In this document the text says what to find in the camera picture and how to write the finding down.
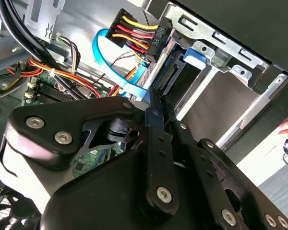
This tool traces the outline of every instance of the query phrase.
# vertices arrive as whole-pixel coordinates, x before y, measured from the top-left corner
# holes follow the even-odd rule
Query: screw
[[[210,141],[207,141],[206,143],[207,143],[207,145],[208,145],[210,148],[213,149],[213,144],[212,144]]]
[[[54,139],[61,145],[69,145],[72,142],[72,136],[64,131],[56,133]]]
[[[265,214],[265,219],[268,221],[268,223],[269,223],[272,227],[274,227],[274,228],[277,227],[277,224],[276,224],[275,220],[274,220],[269,214]]]
[[[183,128],[183,129],[187,129],[187,126],[184,123],[181,123],[180,127]]]
[[[156,110],[153,110],[152,113],[153,113],[154,115],[156,115],[156,116],[159,116],[159,113],[158,113],[158,111],[156,111]]]
[[[35,129],[39,129],[39,128],[42,128],[44,127],[45,125],[45,122],[39,118],[39,117],[36,117],[36,116],[33,116],[33,117],[29,117],[25,123],[27,124],[27,126],[29,126],[30,128],[35,128]]]
[[[124,105],[126,108],[131,109],[131,105],[130,105],[129,103],[124,102],[123,105]]]
[[[281,83],[283,80],[284,80],[283,77],[279,77],[279,78],[276,79],[276,82],[277,82],[277,83]]]
[[[278,218],[278,221],[283,225],[283,227],[288,229],[287,221],[284,218],[282,218],[281,216],[277,216],[277,218]]]
[[[157,196],[163,203],[170,203],[172,201],[172,194],[171,192],[165,187],[157,188]]]
[[[236,226],[236,219],[230,211],[228,211],[227,209],[223,209],[222,210],[222,216],[223,216],[224,220],[227,222],[227,224],[229,224],[233,227]]]

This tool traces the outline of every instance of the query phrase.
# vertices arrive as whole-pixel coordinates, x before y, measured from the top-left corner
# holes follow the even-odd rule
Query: black panel
[[[143,183],[140,156],[138,151],[121,154],[60,188],[47,204],[41,220],[43,229],[205,230],[200,208],[194,205],[203,200],[194,195],[197,184],[190,183],[191,173],[178,166],[180,203],[176,215],[156,225],[142,214],[138,202]]]
[[[226,155],[238,164],[287,118],[288,89],[245,128],[243,136],[225,152]]]
[[[288,0],[177,0],[288,72]]]

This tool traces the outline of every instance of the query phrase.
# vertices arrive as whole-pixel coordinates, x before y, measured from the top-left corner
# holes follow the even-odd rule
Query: red wire
[[[154,38],[153,35],[140,34],[140,33],[137,33],[137,32],[135,32],[135,31],[128,30],[128,29],[126,29],[125,27],[123,27],[122,25],[118,25],[117,27],[118,27],[119,29],[121,29],[122,31],[125,31],[125,32],[127,32],[127,33],[130,33],[130,34],[132,34],[132,35],[137,35],[137,36],[139,36],[139,37],[141,37],[141,38],[149,38],[149,39]]]
[[[15,75],[15,72],[13,70],[11,70],[9,67],[6,68],[8,72],[10,72],[11,74],[14,74]],[[34,76],[37,76],[39,74],[41,74],[44,70],[43,69],[40,69],[38,68],[37,70],[34,70],[30,73],[27,73],[27,72],[22,72],[20,77],[34,77]]]
[[[118,84],[116,84],[112,90],[108,93],[108,97],[110,97],[112,95],[112,93],[114,92],[115,88],[118,86]]]
[[[141,48],[138,48],[138,47],[134,46],[134,45],[131,44],[129,41],[127,41],[127,45],[129,45],[131,48],[133,48],[133,49],[135,49],[135,50],[141,52],[142,54],[146,54],[146,53],[147,53],[146,50],[142,50]]]

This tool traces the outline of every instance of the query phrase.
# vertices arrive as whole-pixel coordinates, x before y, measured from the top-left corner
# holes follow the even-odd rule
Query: black cable
[[[143,14],[144,14],[144,17],[145,17],[145,19],[146,19],[146,23],[147,23],[147,25],[150,25],[150,24],[149,24],[149,21],[148,21],[148,17],[147,17],[147,14],[146,14],[145,10],[144,10],[143,8],[141,8],[141,9],[142,9],[142,11],[143,11]]]
[[[11,17],[9,17],[9,13],[6,9],[6,5],[3,0],[0,0],[0,18],[5,28],[9,31],[11,36],[28,52],[30,53],[36,60],[42,61],[40,59],[39,54],[33,49],[31,46],[27,46],[25,37],[19,33],[16,29],[16,26],[13,26],[13,22]]]
[[[0,0],[0,17],[6,29],[10,32],[12,37],[27,51],[34,59],[43,62],[56,69],[60,69],[59,65],[46,50],[43,45],[28,31],[20,20],[15,7],[11,0]],[[85,96],[77,90],[70,80],[62,79],[59,76],[54,77],[55,80],[64,88],[71,90],[70,95],[76,100],[85,99]]]
[[[122,26],[124,26],[125,28],[127,28],[129,30],[137,30],[137,31],[140,31],[140,32],[143,32],[143,33],[147,33],[147,34],[153,34],[153,33],[156,32],[156,30],[146,30],[146,29],[143,29],[143,28],[139,28],[139,27],[127,24],[124,20],[120,20],[120,23],[121,23]]]
[[[286,156],[286,154],[284,153],[284,154],[283,154],[283,162],[284,162],[286,165],[288,165],[288,162],[285,160],[285,156]]]
[[[11,0],[5,0],[6,7],[9,11],[9,15],[12,18],[14,24],[16,24],[20,33],[27,39],[27,41],[37,50],[40,55],[41,62],[49,65],[55,69],[60,70],[59,65],[56,63],[51,54],[47,51],[47,49],[30,33],[30,31],[25,27],[23,22],[21,21],[18,13],[15,10],[15,6],[13,5]],[[61,77],[55,75],[54,79],[63,86],[66,90],[72,89],[70,95],[76,99],[85,99],[84,95],[80,93],[72,84],[70,80],[64,80]]]
[[[55,69],[61,70],[59,65],[56,63],[54,58],[48,52],[48,50],[31,34],[31,32],[26,28],[26,26],[21,21],[18,13],[15,10],[15,6],[12,3],[12,0],[4,0],[8,12],[17,26],[19,32],[23,34],[23,36],[27,39],[27,41],[35,48],[35,50],[40,54],[41,58],[43,59],[43,63],[48,66],[51,66]]]
[[[129,56],[122,56],[122,57],[118,57],[117,59],[115,59],[115,61],[110,65],[111,67],[115,64],[115,62],[117,62],[118,60],[121,60],[123,58],[131,58],[135,56],[135,54],[129,55]],[[96,84],[97,82],[99,82],[100,79],[102,79],[106,74],[102,74],[96,81],[93,82],[93,84]]]

